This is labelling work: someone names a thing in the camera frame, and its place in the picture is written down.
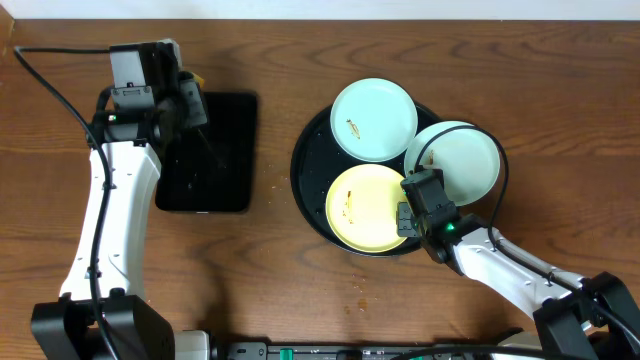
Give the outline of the green and yellow sponge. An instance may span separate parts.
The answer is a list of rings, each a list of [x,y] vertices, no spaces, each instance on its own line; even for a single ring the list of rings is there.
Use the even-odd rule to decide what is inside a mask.
[[[196,73],[191,73],[191,75],[193,76],[193,79],[199,84],[200,87],[204,87],[204,79],[202,77],[200,77],[199,75],[197,75]]]

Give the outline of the yellow plate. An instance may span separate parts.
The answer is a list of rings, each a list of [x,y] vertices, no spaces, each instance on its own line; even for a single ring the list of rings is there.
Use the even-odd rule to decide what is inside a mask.
[[[404,177],[378,164],[363,164],[341,173],[325,201],[329,227],[348,248],[378,254],[406,241],[398,234],[396,212],[406,200],[400,186]]]

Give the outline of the light blue plate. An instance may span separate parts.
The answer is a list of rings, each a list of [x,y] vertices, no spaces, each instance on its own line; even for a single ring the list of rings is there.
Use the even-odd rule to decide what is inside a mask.
[[[402,154],[418,129],[411,96],[398,84],[381,78],[358,80],[336,97],[330,111],[336,143],[365,162],[384,162]]]

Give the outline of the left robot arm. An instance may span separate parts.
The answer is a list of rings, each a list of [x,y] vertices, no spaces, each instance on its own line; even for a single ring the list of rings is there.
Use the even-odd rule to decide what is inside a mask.
[[[147,302],[148,213],[168,146],[208,123],[198,76],[172,39],[105,49],[112,85],[78,121],[91,183],[78,248],[56,301],[38,303],[31,332],[49,359],[211,359],[204,330],[176,332]]]

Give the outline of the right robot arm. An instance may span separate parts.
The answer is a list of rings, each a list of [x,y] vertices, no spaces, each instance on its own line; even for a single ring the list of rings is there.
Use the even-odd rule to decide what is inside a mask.
[[[438,169],[411,172],[400,186],[399,231],[419,238],[431,259],[491,288],[535,323],[540,354],[636,359],[639,307],[618,277],[557,268],[507,240],[491,222],[462,216]]]

